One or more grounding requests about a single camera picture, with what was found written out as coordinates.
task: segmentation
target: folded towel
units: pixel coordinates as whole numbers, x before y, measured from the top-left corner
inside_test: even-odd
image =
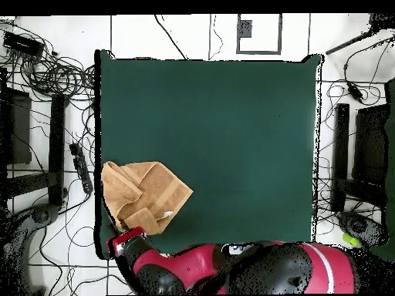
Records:
[[[109,161],[101,180],[104,201],[121,232],[140,226],[148,235],[161,234],[193,192],[158,162],[117,166]]]

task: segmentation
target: black equipment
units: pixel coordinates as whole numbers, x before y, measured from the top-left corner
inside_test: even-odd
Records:
[[[42,57],[42,52],[44,51],[43,43],[6,31],[3,46],[29,56],[35,56],[37,59]]]
[[[67,190],[63,188],[64,116],[63,94],[52,96],[49,134],[49,172],[8,178],[8,154],[12,152],[12,115],[15,103],[7,97],[7,71],[0,69],[0,294],[33,294],[28,279],[29,245],[34,232],[58,216]],[[49,203],[11,214],[7,200],[48,187]]]
[[[346,194],[380,208],[387,204],[384,180],[388,146],[384,124],[389,110],[388,104],[359,110],[356,116],[353,179],[347,179],[349,105],[339,103],[336,106],[331,211],[344,210]]]
[[[340,212],[337,217],[340,229],[357,238],[365,247],[384,245],[388,241],[388,234],[382,225],[370,218],[355,212]]]
[[[83,191],[86,194],[91,194],[93,192],[93,184],[92,180],[90,179],[85,157],[83,155],[83,148],[78,143],[70,144],[69,148],[72,156],[75,156],[75,158],[73,159],[74,167],[76,168],[78,177],[83,183]]]

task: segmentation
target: black stand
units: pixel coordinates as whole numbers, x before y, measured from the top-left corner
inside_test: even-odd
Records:
[[[29,285],[29,245],[32,235],[58,217],[66,189],[63,188],[64,121],[66,97],[52,96],[49,134],[49,172],[16,178],[7,177],[12,148],[12,124],[7,92],[7,71],[0,69],[0,294],[33,295]],[[48,187],[49,203],[36,205],[11,215],[7,200]]]

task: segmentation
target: black frame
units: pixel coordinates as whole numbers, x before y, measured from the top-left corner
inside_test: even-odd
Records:
[[[244,29],[244,24],[247,24],[247,30]],[[238,27],[237,27],[237,45],[236,54],[238,55],[281,55],[282,49],[282,14],[279,14],[279,37],[277,40],[277,51],[241,51],[240,38],[251,38],[252,21],[241,20],[241,14],[238,14]]]

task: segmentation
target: white tag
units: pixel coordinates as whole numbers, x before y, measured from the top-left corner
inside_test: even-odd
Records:
[[[164,211],[164,216],[161,219],[171,216],[172,213],[173,213],[173,211]]]

